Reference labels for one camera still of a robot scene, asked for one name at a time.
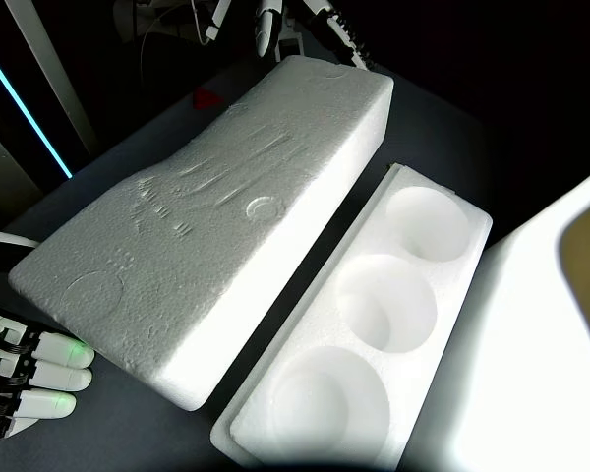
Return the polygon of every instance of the white styrofoam block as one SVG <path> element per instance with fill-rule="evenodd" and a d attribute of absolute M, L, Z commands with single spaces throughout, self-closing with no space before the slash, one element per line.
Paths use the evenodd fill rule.
<path fill-rule="evenodd" d="M 393 469 L 492 220 L 393 165 L 216 421 L 240 464 Z"/>
<path fill-rule="evenodd" d="M 103 356 L 199 408 L 384 138 L 390 78 L 293 56 L 10 273 Z"/>

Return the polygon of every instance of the blue light strip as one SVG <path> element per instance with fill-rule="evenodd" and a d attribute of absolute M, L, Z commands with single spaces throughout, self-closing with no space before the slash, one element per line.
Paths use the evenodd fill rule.
<path fill-rule="evenodd" d="M 11 83 L 7 79 L 7 76 L 5 76 L 4 73 L 2 72 L 2 69 L 0 69 L 0 82 L 2 82 L 2 85 L 4 86 L 4 88 L 7 90 L 9 95 L 11 95 L 11 98 L 13 98 L 13 100 L 16 102 L 16 104 L 20 108 L 20 111 L 22 111 L 22 114 L 27 118 L 27 120 L 29 120 L 30 125 L 35 130 L 35 132 L 37 133 L 37 135 L 39 136 L 41 141 L 44 143 L 44 145 L 47 147 L 48 152 L 50 152 L 50 154 L 52 154 L 52 156 L 55 158 L 55 160 L 59 164 L 59 167 L 61 167 L 61 170 L 63 170 L 65 172 L 66 176 L 69 179 L 71 179 L 72 172 L 70 172 L 70 170 L 68 170 L 68 167 L 66 167 L 66 164 L 64 164 L 63 160 L 61 160 L 61 157 L 59 157 L 59 154 L 57 153 L 55 148 L 52 146 L 50 141 L 48 141 L 48 139 L 46 138 L 46 135 L 43 134 L 43 131 L 41 131 L 41 128 L 39 128 L 39 125 L 37 125 L 37 122 L 32 117 L 30 112 L 27 110 L 27 107 L 20 100 L 18 93 L 15 91 L 13 86 L 11 86 Z"/>

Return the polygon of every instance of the red object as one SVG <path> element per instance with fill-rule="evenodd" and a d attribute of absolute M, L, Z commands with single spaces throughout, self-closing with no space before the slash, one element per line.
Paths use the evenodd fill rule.
<path fill-rule="evenodd" d="M 203 110 L 221 103 L 223 99 L 207 88 L 197 87 L 193 93 L 193 107 L 196 110 Z"/>

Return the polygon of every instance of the foam block side face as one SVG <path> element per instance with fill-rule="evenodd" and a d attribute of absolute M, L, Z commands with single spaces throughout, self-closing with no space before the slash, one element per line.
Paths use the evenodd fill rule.
<path fill-rule="evenodd" d="M 201 406 L 384 138 L 392 80 L 293 57 L 107 191 L 12 286 L 179 406 Z"/>
<path fill-rule="evenodd" d="M 492 221 L 395 164 L 216 421 L 243 465 L 394 469 Z"/>

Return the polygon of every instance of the foam cup holder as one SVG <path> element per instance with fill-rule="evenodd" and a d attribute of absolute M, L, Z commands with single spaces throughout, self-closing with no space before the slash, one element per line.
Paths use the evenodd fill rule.
<path fill-rule="evenodd" d="M 383 382 L 364 359 L 317 347 L 288 363 L 272 384 L 269 418 L 285 458 L 371 461 L 389 427 Z"/>
<path fill-rule="evenodd" d="M 449 197 L 425 187 L 398 191 L 386 206 L 391 231 L 400 245 L 418 258 L 452 261 L 469 243 L 467 217 Z"/>
<path fill-rule="evenodd" d="M 387 255 L 361 256 L 336 281 L 339 313 L 354 334 L 384 352 L 409 352 L 433 332 L 437 303 L 411 264 Z"/>

